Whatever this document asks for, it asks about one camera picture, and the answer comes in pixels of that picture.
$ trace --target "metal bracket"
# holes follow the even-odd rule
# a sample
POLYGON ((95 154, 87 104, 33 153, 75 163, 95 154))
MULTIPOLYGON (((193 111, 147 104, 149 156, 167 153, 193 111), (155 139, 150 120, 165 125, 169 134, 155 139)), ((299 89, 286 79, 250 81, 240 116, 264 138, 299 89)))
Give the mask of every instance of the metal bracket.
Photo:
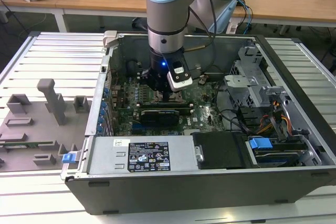
POLYGON ((117 31, 106 31, 103 36, 103 44, 105 48, 118 44, 117 31))
POLYGON ((283 87, 274 86, 274 87, 261 87, 259 91, 261 97, 261 103, 269 103, 270 95, 281 95, 287 94, 283 87))
POLYGON ((233 88, 248 88, 258 85, 254 77, 225 76, 226 85, 233 88))

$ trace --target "slotted metal surface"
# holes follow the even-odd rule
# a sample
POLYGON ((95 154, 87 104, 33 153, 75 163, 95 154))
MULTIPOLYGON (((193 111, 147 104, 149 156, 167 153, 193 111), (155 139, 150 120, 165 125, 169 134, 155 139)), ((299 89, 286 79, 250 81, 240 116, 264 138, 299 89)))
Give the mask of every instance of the slotted metal surface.
POLYGON ((30 39, 0 84, 0 123, 8 113, 12 94, 26 94, 30 101, 45 101, 37 90, 41 78, 53 78, 55 91, 64 100, 76 95, 93 98, 100 70, 103 34, 41 33, 30 39))
MULTIPOLYGON (((306 47, 292 40, 269 38, 268 43, 298 81, 304 92, 336 132, 336 81, 306 47)), ((269 67, 277 85, 281 81, 269 67)))

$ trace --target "wooden desk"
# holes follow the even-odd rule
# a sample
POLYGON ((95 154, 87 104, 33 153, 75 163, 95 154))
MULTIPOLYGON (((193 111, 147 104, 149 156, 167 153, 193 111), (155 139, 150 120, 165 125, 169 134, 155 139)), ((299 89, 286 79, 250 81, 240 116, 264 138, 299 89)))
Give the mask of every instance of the wooden desk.
MULTIPOLYGON (((336 26, 336 0, 246 0, 253 9, 253 23, 303 26, 336 26)), ((244 9, 237 7, 233 22, 244 9)))
MULTIPOLYGON (((61 32, 68 31, 64 14, 146 17, 146 0, 4 2, 16 12, 53 13, 61 32)), ((253 9, 253 23, 336 27, 336 0, 246 0, 246 3, 253 9)), ((0 11, 4 10, 6 8, 0 4, 0 11)), ((232 23, 240 23, 243 16, 243 8, 237 7, 232 23)))

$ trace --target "warning label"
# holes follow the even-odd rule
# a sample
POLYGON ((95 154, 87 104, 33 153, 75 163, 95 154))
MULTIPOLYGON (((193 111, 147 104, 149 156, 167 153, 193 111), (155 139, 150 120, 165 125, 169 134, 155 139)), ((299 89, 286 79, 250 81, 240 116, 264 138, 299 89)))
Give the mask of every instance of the warning label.
POLYGON ((130 143, 128 171, 161 172, 170 170, 168 142, 130 143))

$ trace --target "metal frame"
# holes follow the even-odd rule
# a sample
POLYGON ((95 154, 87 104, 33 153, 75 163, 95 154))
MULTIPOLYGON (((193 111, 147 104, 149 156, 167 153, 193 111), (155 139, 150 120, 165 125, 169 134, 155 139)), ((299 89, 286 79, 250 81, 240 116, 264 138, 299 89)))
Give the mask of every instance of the metal frame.
MULTIPOLYGON (((68 36, 60 33, 48 35, 68 36)), ((336 223, 336 186, 321 187, 294 204, 228 207, 173 212, 149 212, 132 215, 92 216, 59 178, 61 170, 0 173, 0 222, 49 223, 251 223, 334 224, 336 223)))

